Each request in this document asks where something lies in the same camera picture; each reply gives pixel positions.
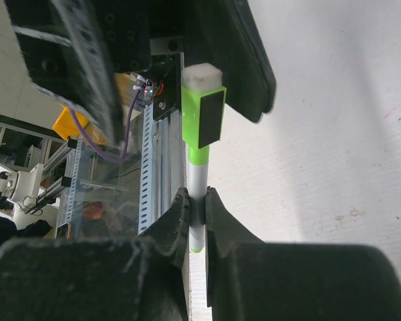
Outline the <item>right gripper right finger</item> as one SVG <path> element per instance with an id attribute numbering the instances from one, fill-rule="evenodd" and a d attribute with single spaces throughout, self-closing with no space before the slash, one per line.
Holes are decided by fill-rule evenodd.
<path id="1" fill-rule="evenodd" d="M 401 320 L 388 258 L 356 244 L 267 243 L 205 198 L 207 304 L 214 320 Z"/>

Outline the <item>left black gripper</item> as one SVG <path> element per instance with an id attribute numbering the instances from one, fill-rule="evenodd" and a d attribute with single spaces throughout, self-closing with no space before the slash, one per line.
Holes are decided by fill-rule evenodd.
<path id="1" fill-rule="evenodd" d="M 4 5 L 33 85 L 86 116 L 114 145 L 124 139 L 114 71 L 143 72 L 154 56 L 183 48 L 186 66 L 210 63 L 222 71 L 226 103 L 247 120 L 258 123 L 273 109 L 276 79 L 247 1 Z"/>

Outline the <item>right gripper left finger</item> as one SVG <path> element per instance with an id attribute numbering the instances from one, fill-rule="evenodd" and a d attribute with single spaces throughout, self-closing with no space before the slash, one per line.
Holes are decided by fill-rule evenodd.
<path id="1" fill-rule="evenodd" d="M 0 248 L 0 320 L 187 320 L 189 215 L 180 188 L 136 237 L 8 241 Z"/>

